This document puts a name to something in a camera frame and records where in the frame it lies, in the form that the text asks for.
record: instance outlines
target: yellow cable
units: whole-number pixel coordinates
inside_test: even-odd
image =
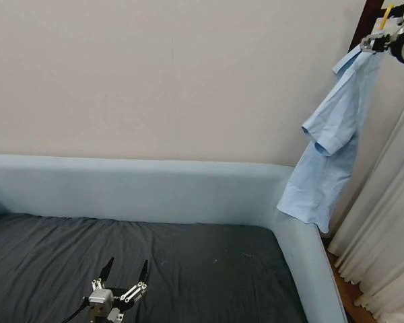
[[[384,25],[386,24],[386,21],[388,20],[389,14],[391,13],[391,10],[393,7],[394,7],[394,5],[392,3],[389,5],[389,7],[387,7],[386,12],[384,13],[384,16],[383,16],[382,23],[380,24],[379,30],[383,30]]]

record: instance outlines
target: dark gray bed sheet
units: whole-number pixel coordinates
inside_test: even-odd
[[[111,256],[112,287],[135,284],[149,260],[149,291],[125,323],[306,322],[268,229],[2,215],[0,323],[61,322]]]

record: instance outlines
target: bed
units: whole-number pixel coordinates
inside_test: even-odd
[[[0,322],[60,322],[111,256],[112,285],[150,263],[123,322],[347,322],[315,226],[275,209],[290,173],[0,155]]]

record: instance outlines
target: shirt sleeve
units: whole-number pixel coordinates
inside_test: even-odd
[[[346,145],[358,130],[359,91],[355,71],[346,71],[302,130],[316,150],[332,156]]]

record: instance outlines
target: curtain fold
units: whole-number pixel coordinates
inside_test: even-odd
[[[404,113],[329,251],[356,301],[379,322],[404,322]]]

